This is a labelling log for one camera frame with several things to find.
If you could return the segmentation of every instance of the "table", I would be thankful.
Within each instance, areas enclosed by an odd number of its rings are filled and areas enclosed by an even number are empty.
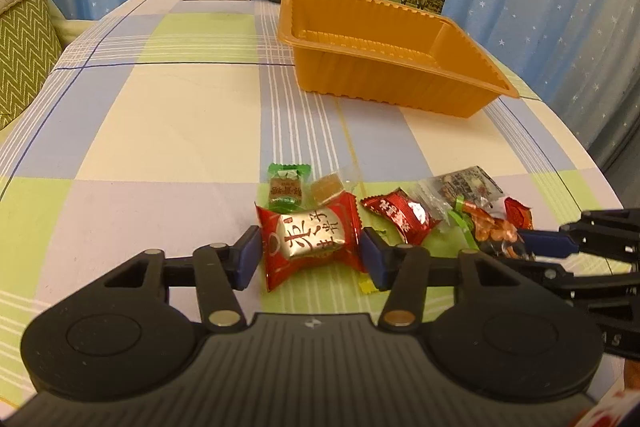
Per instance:
[[[256,222],[271,162],[309,163],[315,176],[356,162],[359,196],[479,164],[532,207],[539,229],[620,206],[571,132],[503,65],[522,98],[495,100],[468,120],[301,92],[291,50],[275,37],[278,9],[265,0],[129,0],[64,51],[0,149],[3,402],[14,407],[33,392],[18,345],[35,314],[146,248],[176,257],[233,243]],[[399,242],[388,222],[361,214]],[[438,234],[428,241],[435,254],[457,251]],[[609,272],[584,254],[564,265]],[[364,295],[358,275],[337,264],[270,294],[263,277],[238,294],[247,315],[377,318],[385,299]],[[191,289],[172,289],[171,302],[198,319]],[[430,289],[425,319],[451,304],[451,289]],[[621,370],[606,358],[593,395]]]

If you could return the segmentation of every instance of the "orange tray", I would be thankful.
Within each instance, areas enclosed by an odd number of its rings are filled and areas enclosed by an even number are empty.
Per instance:
[[[389,0],[282,0],[278,38],[304,90],[463,118],[519,98],[455,22]]]

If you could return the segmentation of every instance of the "small red package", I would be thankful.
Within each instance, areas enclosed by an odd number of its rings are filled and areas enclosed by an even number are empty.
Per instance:
[[[402,188],[385,196],[360,200],[366,209],[393,221],[400,235],[410,245],[420,245],[428,233],[440,222],[433,219],[424,207],[412,200]]]
[[[533,230],[533,219],[531,217],[531,209],[524,206],[513,198],[504,200],[504,209],[507,213],[507,221],[509,221],[517,229]]]
[[[331,261],[364,272],[358,255],[362,225],[353,194],[343,192],[325,206],[294,214],[255,208],[262,226],[267,291],[301,268]]]

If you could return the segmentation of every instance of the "green candy wrapper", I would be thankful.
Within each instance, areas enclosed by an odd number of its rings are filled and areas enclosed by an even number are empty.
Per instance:
[[[267,169],[269,178],[269,210],[290,214],[303,209],[303,195],[311,166],[272,163]]]

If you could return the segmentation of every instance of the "green zigzag pillow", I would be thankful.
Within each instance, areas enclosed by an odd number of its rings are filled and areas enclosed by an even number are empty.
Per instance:
[[[33,102],[62,53],[47,0],[21,0],[0,15],[0,129]]]

